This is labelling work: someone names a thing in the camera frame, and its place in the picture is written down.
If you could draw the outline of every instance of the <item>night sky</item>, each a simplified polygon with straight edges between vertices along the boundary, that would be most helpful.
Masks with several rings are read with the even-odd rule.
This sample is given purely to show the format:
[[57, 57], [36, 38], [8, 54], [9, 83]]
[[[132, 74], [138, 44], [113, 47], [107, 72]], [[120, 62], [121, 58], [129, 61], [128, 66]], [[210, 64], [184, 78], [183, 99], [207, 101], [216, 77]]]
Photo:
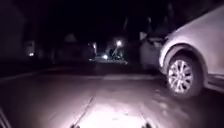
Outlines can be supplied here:
[[119, 35], [128, 17], [127, 33], [145, 30], [146, 17], [166, 15], [167, 0], [15, 0], [27, 19], [39, 24], [38, 36], [51, 42], [74, 33], [80, 42], [104, 42]]

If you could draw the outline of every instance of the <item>white car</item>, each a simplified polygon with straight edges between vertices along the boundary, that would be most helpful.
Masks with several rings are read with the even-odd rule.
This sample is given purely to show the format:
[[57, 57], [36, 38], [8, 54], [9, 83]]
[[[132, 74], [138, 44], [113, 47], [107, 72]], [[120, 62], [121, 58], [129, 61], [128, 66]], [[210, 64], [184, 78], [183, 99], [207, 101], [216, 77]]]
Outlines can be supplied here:
[[160, 52], [160, 70], [178, 98], [197, 95], [203, 87], [224, 89], [224, 6], [169, 35]]

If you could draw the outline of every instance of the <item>car wheel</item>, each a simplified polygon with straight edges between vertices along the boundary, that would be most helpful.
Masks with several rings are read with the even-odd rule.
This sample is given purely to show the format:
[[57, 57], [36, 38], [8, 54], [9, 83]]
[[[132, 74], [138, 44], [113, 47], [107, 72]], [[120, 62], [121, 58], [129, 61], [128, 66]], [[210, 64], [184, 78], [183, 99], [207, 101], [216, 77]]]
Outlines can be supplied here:
[[197, 61], [186, 56], [176, 56], [168, 67], [168, 88], [179, 99], [195, 96], [203, 87], [202, 74], [201, 66]]

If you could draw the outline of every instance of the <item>tire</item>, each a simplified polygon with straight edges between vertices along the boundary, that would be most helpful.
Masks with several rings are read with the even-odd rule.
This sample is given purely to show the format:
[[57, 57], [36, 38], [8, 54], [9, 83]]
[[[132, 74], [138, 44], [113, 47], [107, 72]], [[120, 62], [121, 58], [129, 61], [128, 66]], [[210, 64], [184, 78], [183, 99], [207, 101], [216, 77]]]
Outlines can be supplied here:
[[[184, 85], [184, 83], [190, 83], [190, 84], [185, 84], [187, 86], [182, 87], [182, 89], [186, 88], [186, 90], [184, 92], [181, 92], [181, 91], [177, 92], [177, 90], [178, 90], [177, 88], [181, 88], [181, 87], [176, 86], [176, 89], [174, 89], [175, 84], [171, 84], [170, 81], [173, 80], [173, 77], [170, 77], [170, 76], [173, 76], [173, 75], [170, 75], [170, 74], [174, 74], [173, 73], [174, 71], [172, 71], [171, 69], [173, 67], [175, 67], [174, 66], [175, 64], [179, 65], [183, 62], [185, 62], [186, 66], [183, 66], [183, 67], [185, 67], [185, 69], [182, 68], [183, 69], [182, 71], [187, 72], [187, 69], [189, 69], [188, 70], [189, 73], [187, 72], [188, 74], [186, 73], [185, 75], [177, 75], [179, 77], [176, 77], [176, 78], [180, 79], [180, 81], [181, 81], [180, 83], [182, 83], [180, 85]], [[175, 56], [174, 58], [171, 59], [169, 66], [168, 66], [168, 72], [166, 74], [168, 89], [171, 92], [171, 94], [178, 99], [188, 99], [190, 97], [196, 96], [200, 93], [200, 91], [203, 88], [203, 75], [202, 74], [203, 74], [203, 71], [202, 71], [201, 65], [199, 64], [198, 61], [193, 60], [193, 59], [183, 56], [183, 55]]]

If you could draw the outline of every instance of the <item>street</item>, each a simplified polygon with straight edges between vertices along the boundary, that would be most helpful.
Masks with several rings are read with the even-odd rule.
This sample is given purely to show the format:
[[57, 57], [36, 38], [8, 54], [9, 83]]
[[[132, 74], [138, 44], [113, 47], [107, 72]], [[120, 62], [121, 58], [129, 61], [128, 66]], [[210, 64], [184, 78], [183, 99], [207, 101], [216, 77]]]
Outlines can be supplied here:
[[13, 128], [224, 127], [223, 94], [177, 100], [162, 75], [123, 69], [79, 65], [1, 81], [1, 107]]

